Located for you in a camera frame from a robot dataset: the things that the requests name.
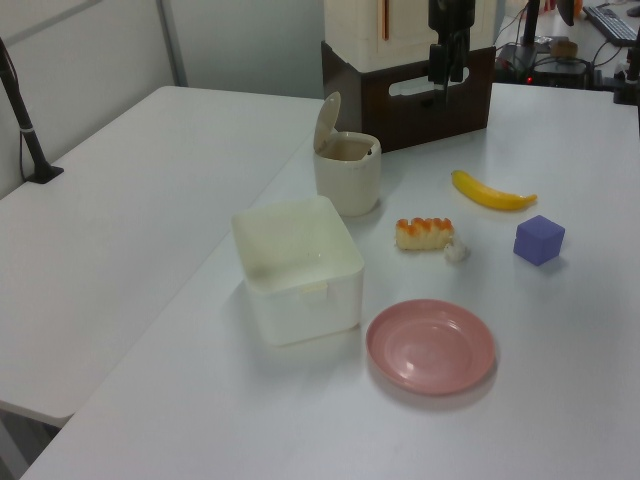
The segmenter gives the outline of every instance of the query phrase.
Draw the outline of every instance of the toy bread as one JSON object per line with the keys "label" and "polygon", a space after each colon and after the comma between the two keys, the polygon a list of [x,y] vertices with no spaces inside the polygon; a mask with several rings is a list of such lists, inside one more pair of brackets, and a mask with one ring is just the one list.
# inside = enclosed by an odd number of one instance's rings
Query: toy bread
{"label": "toy bread", "polygon": [[396,223],[396,245],[402,250],[442,250],[454,233],[451,220],[414,218]]}

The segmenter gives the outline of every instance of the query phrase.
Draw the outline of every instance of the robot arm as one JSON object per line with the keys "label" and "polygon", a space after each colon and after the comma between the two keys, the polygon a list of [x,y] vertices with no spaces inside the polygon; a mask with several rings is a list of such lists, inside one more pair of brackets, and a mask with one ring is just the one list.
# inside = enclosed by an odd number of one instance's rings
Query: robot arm
{"label": "robot arm", "polygon": [[441,86],[445,98],[449,80],[462,81],[475,21],[475,0],[429,0],[429,27],[438,44],[429,51],[429,80]]}

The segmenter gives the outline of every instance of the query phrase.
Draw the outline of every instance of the floor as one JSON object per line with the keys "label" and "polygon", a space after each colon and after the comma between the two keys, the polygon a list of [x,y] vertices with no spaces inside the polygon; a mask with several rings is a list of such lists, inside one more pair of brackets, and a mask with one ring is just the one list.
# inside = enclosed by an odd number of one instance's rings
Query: floor
{"label": "floor", "polygon": [[0,480],[18,480],[59,429],[0,410]]}

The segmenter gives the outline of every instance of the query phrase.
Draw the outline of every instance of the pink plate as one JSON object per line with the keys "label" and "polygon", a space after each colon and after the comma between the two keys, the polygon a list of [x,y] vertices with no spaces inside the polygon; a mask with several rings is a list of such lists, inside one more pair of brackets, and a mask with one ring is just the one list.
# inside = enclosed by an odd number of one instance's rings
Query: pink plate
{"label": "pink plate", "polygon": [[409,300],[384,310],[369,325],[367,351],[392,382],[426,395],[470,387],[495,359],[482,320],[440,300]]}

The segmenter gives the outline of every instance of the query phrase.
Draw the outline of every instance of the keyboard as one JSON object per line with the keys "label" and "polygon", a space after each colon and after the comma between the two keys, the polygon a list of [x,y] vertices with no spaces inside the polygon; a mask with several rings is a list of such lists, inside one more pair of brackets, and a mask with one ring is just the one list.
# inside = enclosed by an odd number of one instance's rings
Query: keyboard
{"label": "keyboard", "polygon": [[638,32],[634,32],[613,10],[597,7],[584,7],[582,10],[609,43],[616,47],[633,47]]}

